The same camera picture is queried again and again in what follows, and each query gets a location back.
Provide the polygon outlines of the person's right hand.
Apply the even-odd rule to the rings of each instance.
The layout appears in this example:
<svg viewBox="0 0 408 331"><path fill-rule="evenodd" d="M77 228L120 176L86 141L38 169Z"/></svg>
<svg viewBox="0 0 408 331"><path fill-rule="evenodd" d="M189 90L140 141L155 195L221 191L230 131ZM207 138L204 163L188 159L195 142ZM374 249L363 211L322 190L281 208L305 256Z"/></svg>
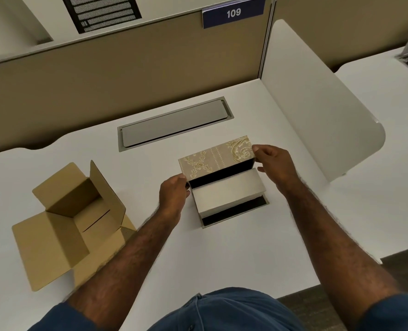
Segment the person's right hand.
<svg viewBox="0 0 408 331"><path fill-rule="evenodd" d="M267 170L268 178L284 195L295 194L305 188L287 150L272 145L253 145L256 162Z"/></svg>

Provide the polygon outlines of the person's left hand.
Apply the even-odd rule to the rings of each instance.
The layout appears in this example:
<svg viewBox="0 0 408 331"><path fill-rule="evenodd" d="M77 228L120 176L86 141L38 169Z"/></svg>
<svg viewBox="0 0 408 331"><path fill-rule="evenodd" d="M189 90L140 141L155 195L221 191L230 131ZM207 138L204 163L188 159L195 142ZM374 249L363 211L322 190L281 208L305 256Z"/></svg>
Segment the person's left hand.
<svg viewBox="0 0 408 331"><path fill-rule="evenodd" d="M187 188L190 189L190 185L183 173L172 176L161 184L157 213L166 218L173 226L176 226L180 220L186 202L183 199L183 192Z"/></svg>

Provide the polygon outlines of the gold patterned gift box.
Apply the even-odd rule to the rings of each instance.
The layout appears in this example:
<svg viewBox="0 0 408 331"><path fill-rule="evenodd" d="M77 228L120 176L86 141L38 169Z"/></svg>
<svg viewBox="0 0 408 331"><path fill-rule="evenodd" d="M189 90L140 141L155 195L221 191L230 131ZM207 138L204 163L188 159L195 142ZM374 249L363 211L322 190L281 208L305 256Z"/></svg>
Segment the gold patterned gift box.
<svg viewBox="0 0 408 331"><path fill-rule="evenodd" d="M246 135L182 157L178 162L202 228L269 204Z"/></svg>

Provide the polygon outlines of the person's right forearm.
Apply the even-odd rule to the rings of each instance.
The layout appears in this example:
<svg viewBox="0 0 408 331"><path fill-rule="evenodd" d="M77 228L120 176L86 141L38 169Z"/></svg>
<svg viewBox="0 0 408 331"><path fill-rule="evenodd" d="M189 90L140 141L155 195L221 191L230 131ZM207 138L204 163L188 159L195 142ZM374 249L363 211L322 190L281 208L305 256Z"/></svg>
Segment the person's right forearm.
<svg viewBox="0 0 408 331"><path fill-rule="evenodd" d="M394 277L335 221L298 176L276 183L285 196L315 273L348 330L379 301L400 294Z"/></svg>

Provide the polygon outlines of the person's left forearm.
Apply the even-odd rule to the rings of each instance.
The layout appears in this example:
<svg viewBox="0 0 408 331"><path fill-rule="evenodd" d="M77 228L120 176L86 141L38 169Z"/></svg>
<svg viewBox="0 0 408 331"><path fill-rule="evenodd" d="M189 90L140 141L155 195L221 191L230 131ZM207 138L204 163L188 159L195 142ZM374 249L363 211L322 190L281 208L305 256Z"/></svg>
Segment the person's left forearm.
<svg viewBox="0 0 408 331"><path fill-rule="evenodd" d="M158 209L101 269L68 298L68 304L99 329L118 331L151 267L180 219Z"/></svg>

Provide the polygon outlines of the white desk side divider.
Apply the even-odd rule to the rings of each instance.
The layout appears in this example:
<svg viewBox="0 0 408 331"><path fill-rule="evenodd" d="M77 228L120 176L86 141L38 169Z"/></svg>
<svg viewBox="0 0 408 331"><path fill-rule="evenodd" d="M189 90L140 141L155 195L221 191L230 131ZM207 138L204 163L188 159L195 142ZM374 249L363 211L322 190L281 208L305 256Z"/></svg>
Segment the white desk side divider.
<svg viewBox="0 0 408 331"><path fill-rule="evenodd" d="M328 182L383 147L383 125L284 20L261 80Z"/></svg>

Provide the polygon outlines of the open brown cardboard box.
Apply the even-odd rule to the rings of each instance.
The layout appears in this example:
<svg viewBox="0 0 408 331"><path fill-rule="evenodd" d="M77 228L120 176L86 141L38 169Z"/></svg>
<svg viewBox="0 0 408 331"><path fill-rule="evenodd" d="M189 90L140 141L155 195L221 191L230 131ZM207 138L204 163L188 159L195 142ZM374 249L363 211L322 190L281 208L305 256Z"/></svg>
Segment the open brown cardboard box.
<svg viewBox="0 0 408 331"><path fill-rule="evenodd" d="M12 230L34 292L67 272L82 285L137 232L94 161L89 176L70 162L32 192L45 210Z"/></svg>

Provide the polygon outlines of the person's blue shirt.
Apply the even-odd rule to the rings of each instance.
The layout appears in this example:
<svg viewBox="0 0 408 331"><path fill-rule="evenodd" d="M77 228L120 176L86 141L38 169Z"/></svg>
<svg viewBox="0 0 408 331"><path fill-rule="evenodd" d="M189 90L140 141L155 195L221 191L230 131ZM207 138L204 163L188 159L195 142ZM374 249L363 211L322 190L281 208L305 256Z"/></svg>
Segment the person's blue shirt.
<svg viewBox="0 0 408 331"><path fill-rule="evenodd" d="M67 302L54 306L28 331L103 331ZM296 315L262 292L229 287L193 296L147 331L306 331ZM376 303L356 331L408 331L408 294Z"/></svg>

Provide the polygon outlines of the beige desk partition panel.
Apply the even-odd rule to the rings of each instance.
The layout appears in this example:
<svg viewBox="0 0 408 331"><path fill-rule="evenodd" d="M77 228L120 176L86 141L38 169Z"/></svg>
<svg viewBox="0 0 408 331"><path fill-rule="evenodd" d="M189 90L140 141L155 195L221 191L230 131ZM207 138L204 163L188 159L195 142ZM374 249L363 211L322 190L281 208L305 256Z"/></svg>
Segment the beige desk partition panel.
<svg viewBox="0 0 408 331"><path fill-rule="evenodd" d="M0 62L0 152L256 79L271 8L208 29L194 12Z"/></svg>

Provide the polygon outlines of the blue number sign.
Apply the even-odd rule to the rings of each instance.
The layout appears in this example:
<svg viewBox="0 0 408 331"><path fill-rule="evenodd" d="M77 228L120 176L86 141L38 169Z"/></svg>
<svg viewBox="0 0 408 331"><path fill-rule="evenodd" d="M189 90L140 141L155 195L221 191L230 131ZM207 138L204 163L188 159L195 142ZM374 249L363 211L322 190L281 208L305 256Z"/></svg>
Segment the blue number sign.
<svg viewBox="0 0 408 331"><path fill-rule="evenodd" d="M266 0L233 0L201 10L203 29L261 16Z"/></svg>

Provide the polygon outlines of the black and white notice sheet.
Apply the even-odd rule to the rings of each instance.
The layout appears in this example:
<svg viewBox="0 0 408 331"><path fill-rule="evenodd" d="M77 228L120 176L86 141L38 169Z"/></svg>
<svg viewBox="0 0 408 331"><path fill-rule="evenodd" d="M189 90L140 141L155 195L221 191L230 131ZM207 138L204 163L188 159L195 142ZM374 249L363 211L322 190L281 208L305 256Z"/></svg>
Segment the black and white notice sheet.
<svg viewBox="0 0 408 331"><path fill-rule="evenodd" d="M139 20L135 0L63 0L79 34Z"/></svg>

